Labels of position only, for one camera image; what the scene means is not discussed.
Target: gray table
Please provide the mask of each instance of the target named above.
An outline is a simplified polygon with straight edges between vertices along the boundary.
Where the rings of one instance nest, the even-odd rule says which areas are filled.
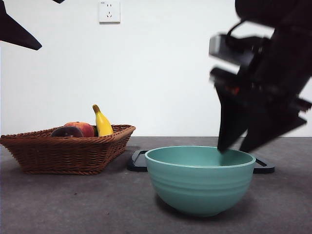
[[[239,203],[209,218],[177,212],[155,194],[147,173],[126,169],[139,149],[216,142],[216,137],[132,137],[126,152],[99,175],[27,175],[2,148],[1,233],[312,233],[312,138],[279,138],[255,151],[276,164],[275,172],[254,174]]]

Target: wall outlet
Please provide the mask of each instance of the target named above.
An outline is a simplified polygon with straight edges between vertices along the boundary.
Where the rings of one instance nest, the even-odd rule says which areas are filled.
[[[120,23],[120,1],[101,1],[98,5],[100,23]]]

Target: yellow banana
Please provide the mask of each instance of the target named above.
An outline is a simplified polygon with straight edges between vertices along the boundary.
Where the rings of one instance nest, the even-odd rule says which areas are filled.
[[[99,137],[113,134],[113,128],[108,119],[102,114],[97,105],[92,106],[94,113],[96,114],[97,133]]]

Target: ceramic bowl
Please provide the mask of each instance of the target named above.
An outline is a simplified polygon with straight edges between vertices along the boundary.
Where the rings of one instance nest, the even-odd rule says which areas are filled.
[[[209,146],[170,146],[145,153],[159,197],[175,209],[213,216],[235,205],[251,182],[255,157]]]

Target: wicker basket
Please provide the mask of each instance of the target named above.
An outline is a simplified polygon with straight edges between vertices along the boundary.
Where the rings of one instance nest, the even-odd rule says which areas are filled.
[[[126,149],[131,125],[112,125],[100,137],[50,137],[56,128],[1,136],[0,143],[28,174],[95,175]]]

